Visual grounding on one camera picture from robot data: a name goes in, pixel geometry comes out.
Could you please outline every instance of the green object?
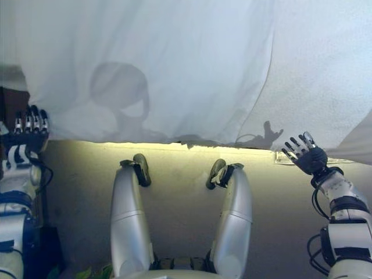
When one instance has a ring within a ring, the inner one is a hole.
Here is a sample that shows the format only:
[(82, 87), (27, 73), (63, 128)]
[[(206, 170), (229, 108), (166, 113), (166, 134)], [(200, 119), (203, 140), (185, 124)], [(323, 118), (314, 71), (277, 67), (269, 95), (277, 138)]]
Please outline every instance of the green object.
[(47, 276), (46, 279), (58, 279), (59, 274), (60, 274), (60, 272), (59, 272), (59, 267), (56, 266), (56, 267), (54, 267), (54, 269), (52, 269), (52, 270), (49, 272), (49, 274), (48, 274), (48, 276)]
[(112, 273), (112, 265), (105, 266), (102, 271), (97, 274), (96, 276), (93, 276), (92, 279), (110, 279)]
[(89, 279), (91, 274), (92, 274), (92, 267), (76, 274), (75, 279)]

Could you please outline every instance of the floor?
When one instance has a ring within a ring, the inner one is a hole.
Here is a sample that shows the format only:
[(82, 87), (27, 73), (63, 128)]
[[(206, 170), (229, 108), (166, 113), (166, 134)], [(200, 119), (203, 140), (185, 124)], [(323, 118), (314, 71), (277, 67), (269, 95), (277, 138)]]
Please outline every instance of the floor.
[[(152, 185), (141, 188), (159, 257), (205, 256), (213, 241), (225, 189), (206, 189), (218, 158), (240, 162), (253, 193), (253, 227), (245, 278), (322, 278), (308, 264), (306, 242), (325, 225), (312, 209), (310, 177), (275, 164), (275, 153), (256, 149), (185, 145), (93, 144), (51, 141), (44, 154), (55, 178), (48, 186), (48, 214), (57, 226), (68, 269), (61, 278), (110, 262), (110, 202), (119, 161), (143, 153)], [(372, 167), (339, 164), (372, 201)], [(328, 208), (323, 197), (320, 203)]]

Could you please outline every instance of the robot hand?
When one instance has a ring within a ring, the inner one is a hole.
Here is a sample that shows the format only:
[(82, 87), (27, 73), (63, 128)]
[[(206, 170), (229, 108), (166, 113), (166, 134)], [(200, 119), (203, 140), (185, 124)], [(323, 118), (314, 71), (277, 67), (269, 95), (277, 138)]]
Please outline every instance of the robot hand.
[(4, 144), (5, 154), (8, 157), (13, 146), (26, 146), (27, 157), (37, 157), (47, 145), (49, 137), (48, 116), (44, 110), (38, 110), (36, 106), (27, 109), (23, 128), (22, 113), (16, 115), (15, 129), (11, 133), (0, 121), (0, 138)]
[(298, 137), (305, 145), (291, 137), (290, 140), (293, 142), (294, 147), (289, 142), (286, 142), (285, 146), (288, 150), (283, 148), (282, 151), (304, 173), (314, 176), (312, 179), (313, 186), (316, 186), (322, 178), (333, 171), (344, 174), (338, 167), (327, 167), (327, 154), (315, 144), (313, 137), (308, 132), (304, 132), (303, 135)]

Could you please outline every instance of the white cloth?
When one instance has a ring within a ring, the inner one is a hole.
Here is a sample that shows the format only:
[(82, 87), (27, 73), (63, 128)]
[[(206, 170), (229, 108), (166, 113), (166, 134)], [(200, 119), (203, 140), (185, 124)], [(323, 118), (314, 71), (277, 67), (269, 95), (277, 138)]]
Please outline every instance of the white cloth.
[(307, 130), (372, 163), (345, 139), (372, 109), (369, 0), (0, 3), (0, 66), (22, 67), (54, 138), (277, 149)]
[(17, 51), (52, 136), (234, 142), (266, 80), (270, 0), (24, 1)]
[(257, 146), (269, 121), (284, 132), (257, 147), (281, 148), (307, 130), (336, 148), (372, 109), (371, 46), (372, 1), (278, 1), (269, 74), (240, 145)]

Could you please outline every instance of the robot finger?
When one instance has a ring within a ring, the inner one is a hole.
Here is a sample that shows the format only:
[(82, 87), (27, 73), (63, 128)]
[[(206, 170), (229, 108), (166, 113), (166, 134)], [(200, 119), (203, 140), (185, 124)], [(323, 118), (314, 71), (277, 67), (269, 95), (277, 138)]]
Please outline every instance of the robot finger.
[(312, 135), (310, 135), (309, 132), (304, 132), (303, 138), (305, 140), (307, 147), (309, 147), (309, 149), (315, 148), (317, 146)]
[(31, 107), (31, 114), (33, 116), (33, 131), (34, 133), (40, 132), (40, 116), (39, 116), (39, 110), (38, 108), (34, 105)]
[(288, 141), (286, 141), (284, 144), (285, 144), (285, 146), (286, 146), (286, 147), (287, 147), (291, 152), (293, 152), (294, 154), (296, 154), (297, 157), (301, 156), (301, 154), (300, 154), (298, 151), (296, 151)]
[(289, 153), (285, 148), (282, 148), (281, 149), (282, 152), (292, 161), (292, 162), (296, 162), (297, 161), (297, 158), (295, 156), (293, 156), (292, 152)]
[(26, 134), (29, 134), (33, 130), (33, 116), (31, 114), (31, 109), (30, 107), (27, 107), (26, 111), (26, 121), (24, 125), (24, 132)]
[(307, 152), (306, 148), (302, 144), (299, 144), (298, 141), (294, 137), (291, 137), (290, 140), (295, 144), (295, 148), (298, 151), (301, 151), (302, 153)]
[(47, 134), (49, 133), (49, 121), (48, 121), (48, 115), (45, 110), (40, 110), (40, 116), (41, 116), (41, 133)]
[(9, 133), (8, 128), (6, 127), (3, 121), (0, 121), (0, 135), (6, 135), (8, 133)]
[(19, 135), (23, 132), (22, 128), (22, 112), (16, 113), (16, 122), (14, 125), (14, 134)]

